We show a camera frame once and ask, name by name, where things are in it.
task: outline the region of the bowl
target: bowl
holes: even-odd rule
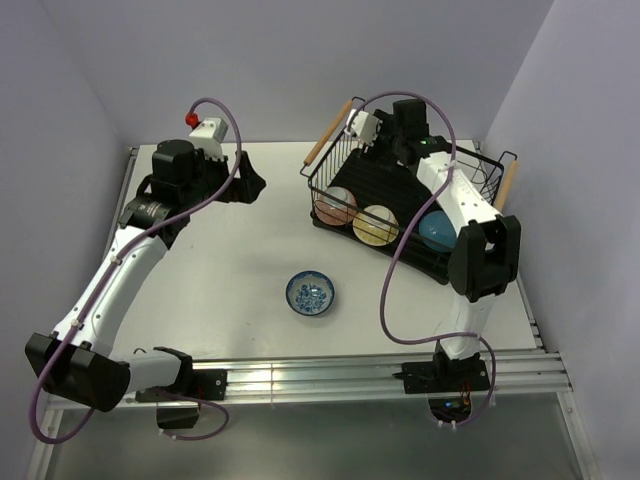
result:
[[[343,201],[346,204],[356,207],[356,197],[353,196],[346,188],[342,187],[329,187],[325,190],[325,193]],[[356,216],[356,210],[349,208],[347,205],[343,205],[332,198],[321,195],[314,203],[316,216],[327,225],[339,227],[346,225]]]
[[[370,205],[365,212],[398,225],[395,215],[391,210],[382,205]],[[398,229],[383,223],[370,215],[358,213],[353,219],[353,231],[360,241],[373,247],[382,247],[393,242],[398,236]]]
[[[427,247],[436,252],[450,252],[456,246],[456,230],[442,210],[436,210],[422,217],[418,231],[423,237],[437,242],[424,242]]]
[[[329,277],[313,270],[294,275],[285,291],[285,298],[291,309],[309,317],[326,312],[335,296]]]

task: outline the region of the tabletop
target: tabletop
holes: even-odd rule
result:
[[[461,142],[469,149],[471,142]],[[267,188],[252,205],[214,203],[192,216],[151,272],[127,313],[114,354],[166,346],[196,359],[300,358],[432,352],[435,344],[392,343],[378,304],[390,259],[314,227],[307,179],[299,174],[313,143],[243,145]],[[235,144],[224,151],[234,158]],[[126,201],[151,172],[154,145],[140,147]],[[336,300],[321,317],[303,317],[285,300],[303,270],[331,278]],[[387,299],[389,328],[413,339],[450,331],[454,291],[403,264]],[[514,282],[491,312],[484,336],[497,350],[536,348]]]

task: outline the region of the wire rack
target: wire rack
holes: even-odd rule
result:
[[[443,137],[429,137],[425,142],[433,153],[451,152],[451,144]],[[515,158],[515,154],[505,151],[499,161],[494,161],[459,146],[457,151],[466,154],[459,155],[458,166],[493,204],[504,173],[502,160],[505,155]],[[406,226],[431,192],[407,168],[376,161],[380,159],[372,158],[371,152],[357,138],[341,131],[311,173],[306,173],[306,166],[300,173],[308,178],[311,218],[316,227],[393,256]],[[437,210],[441,208],[434,203],[425,215]],[[420,235],[416,226],[400,261],[444,285],[449,281],[451,250]]]

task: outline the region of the gray floor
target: gray floor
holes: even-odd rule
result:
[[[173,442],[154,411],[96,414],[56,447],[49,479],[576,479],[555,395],[498,397],[456,433],[426,417],[424,398],[235,406],[221,436]],[[78,420],[65,414],[62,431]],[[216,424],[207,414],[191,433]]]

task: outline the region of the cable connector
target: cable connector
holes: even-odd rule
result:
[[[187,113],[184,117],[184,122],[194,129],[200,125],[200,119],[197,113]]]

